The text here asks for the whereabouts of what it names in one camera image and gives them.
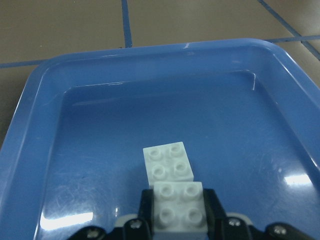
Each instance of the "toy building block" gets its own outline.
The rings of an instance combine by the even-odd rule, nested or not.
[[[205,240],[208,233],[201,182],[154,183],[154,240]]]
[[[183,142],[146,147],[144,163],[149,187],[157,181],[190,182],[194,180]]]

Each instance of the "lego stud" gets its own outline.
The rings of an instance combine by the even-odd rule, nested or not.
[[[161,151],[158,148],[153,148],[150,152],[149,152],[149,158],[152,161],[158,161],[160,159],[162,159],[162,154]]]
[[[199,198],[201,190],[195,184],[188,184],[184,188],[183,196],[186,200],[196,200]]]
[[[185,176],[189,171],[187,164],[183,161],[176,162],[173,167],[174,174],[177,176]]]
[[[179,144],[175,143],[170,147],[170,155],[171,156],[179,157],[182,154],[183,154],[183,150]]]
[[[185,218],[186,223],[190,224],[194,227],[200,226],[203,222],[203,219],[204,219],[204,216],[201,213],[201,211],[197,208],[194,208],[194,207],[190,208],[187,211],[186,218]]]
[[[166,170],[164,166],[155,165],[152,170],[152,177],[156,180],[163,180],[166,178]]]
[[[165,184],[159,190],[159,196],[164,200],[172,200],[175,198],[175,191],[172,185]]]
[[[169,207],[164,207],[159,213],[159,223],[162,227],[168,227],[172,225],[175,221],[175,218],[175,212]]]

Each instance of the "bolt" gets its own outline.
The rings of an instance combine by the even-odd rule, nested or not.
[[[279,234],[279,235],[286,235],[287,230],[286,230],[283,226],[276,225],[276,226],[274,226],[274,228],[273,228],[273,232],[274,232],[275,234]]]
[[[231,225],[233,227],[234,226],[239,227],[241,225],[241,222],[237,218],[229,218],[229,225]]]
[[[130,227],[132,229],[139,229],[142,225],[142,221],[140,221],[139,219],[134,219],[130,221]]]
[[[96,237],[99,236],[99,230],[94,228],[94,229],[89,229],[87,232],[86,232],[86,237],[88,239],[95,239]]]

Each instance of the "white lego brick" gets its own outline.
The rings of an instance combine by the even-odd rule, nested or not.
[[[149,187],[154,182],[190,182],[194,180],[184,143],[175,142],[143,149]]]
[[[154,240],[204,240],[208,225],[201,182],[154,183]]]

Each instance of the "lego brick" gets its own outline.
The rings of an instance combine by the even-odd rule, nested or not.
[[[149,187],[154,182],[190,182],[194,180],[183,142],[146,147],[144,163]]]
[[[201,182],[154,183],[154,240],[204,240],[208,226]]]

